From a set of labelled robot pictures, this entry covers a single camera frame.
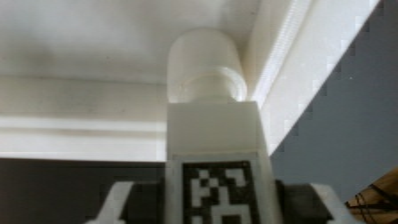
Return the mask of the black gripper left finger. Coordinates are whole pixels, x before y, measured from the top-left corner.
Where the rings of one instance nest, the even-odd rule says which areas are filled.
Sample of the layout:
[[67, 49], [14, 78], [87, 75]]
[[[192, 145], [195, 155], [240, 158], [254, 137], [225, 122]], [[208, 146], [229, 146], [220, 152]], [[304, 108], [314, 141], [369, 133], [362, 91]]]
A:
[[112, 184], [99, 211], [83, 224], [162, 224], [163, 188], [156, 181]]

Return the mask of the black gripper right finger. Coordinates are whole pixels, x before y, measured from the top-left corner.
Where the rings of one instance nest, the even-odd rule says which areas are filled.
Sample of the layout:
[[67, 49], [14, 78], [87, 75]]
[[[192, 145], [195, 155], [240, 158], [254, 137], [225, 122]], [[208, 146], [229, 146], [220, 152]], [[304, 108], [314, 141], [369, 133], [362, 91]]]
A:
[[277, 199], [282, 224], [364, 224], [329, 185], [277, 181]]

